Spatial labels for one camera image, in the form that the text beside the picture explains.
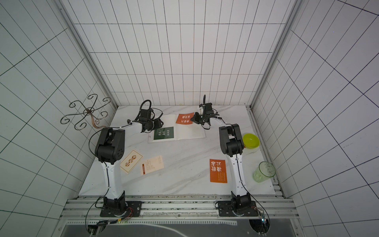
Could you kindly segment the green photo card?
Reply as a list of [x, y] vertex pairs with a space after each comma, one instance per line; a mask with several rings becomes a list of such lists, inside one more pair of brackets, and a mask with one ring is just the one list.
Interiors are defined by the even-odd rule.
[[173, 139], [174, 127], [162, 127], [154, 131], [154, 140]]

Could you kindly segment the orange photo card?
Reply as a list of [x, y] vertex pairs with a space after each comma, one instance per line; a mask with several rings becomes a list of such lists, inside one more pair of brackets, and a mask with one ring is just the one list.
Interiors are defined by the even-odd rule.
[[210, 164], [210, 182], [226, 184], [228, 182], [226, 161], [210, 159], [209, 164]]
[[193, 124], [193, 122], [191, 121], [191, 118], [193, 117], [194, 117], [194, 113], [179, 114], [176, 120], [176, 124], [181, 124], [181, 125]]

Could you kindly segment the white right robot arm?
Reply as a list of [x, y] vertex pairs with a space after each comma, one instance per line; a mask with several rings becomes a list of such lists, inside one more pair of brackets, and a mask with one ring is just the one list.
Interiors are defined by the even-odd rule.
[[226, 123], [218, 114], [204, 114], [196, 112], [190, 119], [200, 125], [210, 124], [211, 120], [218, 120], [219, 138], [221, 151], [227, 158], [232, 176], [232, 199], [231, 206], [234, 212], [242, 211], [251, 207], [251, 194], [246, 188], [242, 168], [242, 153], [244, 143], [238, 124]]

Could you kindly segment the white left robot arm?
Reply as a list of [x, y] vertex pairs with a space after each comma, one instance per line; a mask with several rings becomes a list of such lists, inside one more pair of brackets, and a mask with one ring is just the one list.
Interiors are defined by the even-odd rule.
[[135, 134], [162, 128], [160, 119], [150, 121], [128, 121], [120, 127], [106, 127], [100, 131], [94, 155], [104, 164], [104, 174], [108, 190], [103, 197], [104, 206], [113, 209], [126, 209], [125, 192], [121, 186], [120, 162], [125, 152], [125, 139]]

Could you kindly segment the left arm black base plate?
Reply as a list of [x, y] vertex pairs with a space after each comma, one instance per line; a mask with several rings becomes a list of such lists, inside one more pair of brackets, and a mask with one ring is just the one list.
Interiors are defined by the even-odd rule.
[[139, 217], [141, 207], [141, 201], [122, 201], [120, 203], [107, 203], [103, 204], [100, 216], [111, 218]]

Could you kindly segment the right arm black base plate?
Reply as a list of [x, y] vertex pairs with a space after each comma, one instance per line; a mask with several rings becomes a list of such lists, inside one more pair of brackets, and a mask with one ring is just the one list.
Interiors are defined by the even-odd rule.
[[216, 201], [215, 208], [220, 217], [258, 217], [260, 215], [254, 206], [233, 208], [231, 201]]

